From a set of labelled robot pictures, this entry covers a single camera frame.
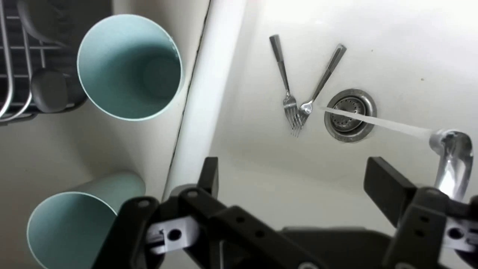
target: screw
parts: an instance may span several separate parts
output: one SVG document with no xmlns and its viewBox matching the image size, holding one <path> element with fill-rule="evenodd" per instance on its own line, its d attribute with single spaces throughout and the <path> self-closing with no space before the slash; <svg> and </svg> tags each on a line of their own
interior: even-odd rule
<svg viewBox="0 0 478 269">
<path fill-rule="evenodd" d="M 409 263 L 397 263 L 397 264 L 394 264 L 394 269 L 415 269 L 415 266 L 412 266 Z"/>
<path fill-rule="evenodd" d="M 188 195 L 189 198 L 193 198 L 193 197 L 198 195 L 198 192 L 196 192 L 195 190 L 190 190 L 190 191 L 186 192 L 186 195 Z"/>
<path fill-rule="evenodd" d="M 317 269 L 317 266 L 313 263 L 304 261 L 304 263 L 300 263 L 297 269 Z"/>
<path fill-rule="evenodd" d="M 149 206 L 149 200 L 140 200 L 140 201 L 137 201 L 137 206 L 138 207 L 147 207 Z"/>
</svg>

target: dish rack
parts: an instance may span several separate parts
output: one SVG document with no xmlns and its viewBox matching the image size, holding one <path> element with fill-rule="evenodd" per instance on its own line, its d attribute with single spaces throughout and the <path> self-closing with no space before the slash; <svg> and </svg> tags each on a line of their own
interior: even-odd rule
<svg viewBox="0 0 478 269">
<path fill-rule="evenodd" d="M 52 68 L 71 80 L 75 79 L 74 49 L 34 39 L 22 27 L 16 0 L 0 0 L 0 124 L 31 119 L 37 109 L 29 91 L 29 80 L 35 70 Z M 68 91 L 64 110 L 71 110 L 84 101 L 78 83 Z"/>
</svg>

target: faucet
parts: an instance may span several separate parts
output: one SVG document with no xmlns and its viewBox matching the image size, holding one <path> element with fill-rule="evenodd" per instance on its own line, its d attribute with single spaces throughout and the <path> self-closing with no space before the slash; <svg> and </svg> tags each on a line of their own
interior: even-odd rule
<svg viewBox="0 0 478 269">
<path fill-rule="evenodd" d="M 437 130 L 429 148 L 440 157 L 434 187 L 452 200 L 461 200 L 473 166 L 471 139 L 458 130 Z"/>
</svg>

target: cup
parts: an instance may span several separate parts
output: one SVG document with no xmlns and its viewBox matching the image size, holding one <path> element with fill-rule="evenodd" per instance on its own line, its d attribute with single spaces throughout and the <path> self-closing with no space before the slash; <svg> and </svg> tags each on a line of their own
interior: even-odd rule
<svg viewBox="0 0 478 269">
<path fill-rule="evenodd" d="M 153 21 L 113 15 L 81 39 L 77 76 L 89 100 L 107 115 L 143 121 L 158 115 L 182 80 L 173 39 Z"/>
<path fill-rule="evenodd" d="M 119 172 L 44 198 L 26 224 L 32 257 L 47 269 L 90 267 L 120 204 L 143 194 L 135 173 Z"/>
</svg>

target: drain strainer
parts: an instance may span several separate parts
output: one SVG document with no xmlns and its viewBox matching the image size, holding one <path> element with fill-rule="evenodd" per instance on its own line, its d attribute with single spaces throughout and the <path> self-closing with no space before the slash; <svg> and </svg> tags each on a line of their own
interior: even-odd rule
<svg viewBox="0 0 478 269">
<path fill-rule="evenodd" d="M 376 116 L 376 107 L 371 97 L 361 89 L 344 89 L 334 95 L 328 104 L 328 107 L 361 113 L 368 116 Z M 356 142 L 361 140 L 365 134 L 368 134 L 373 128 L 371 124 L 365 124 L 362 121 L 356 121 L 341 115 L 325 113 L 325 127 L 328 133 L 343 142 Z"/>
</svg>

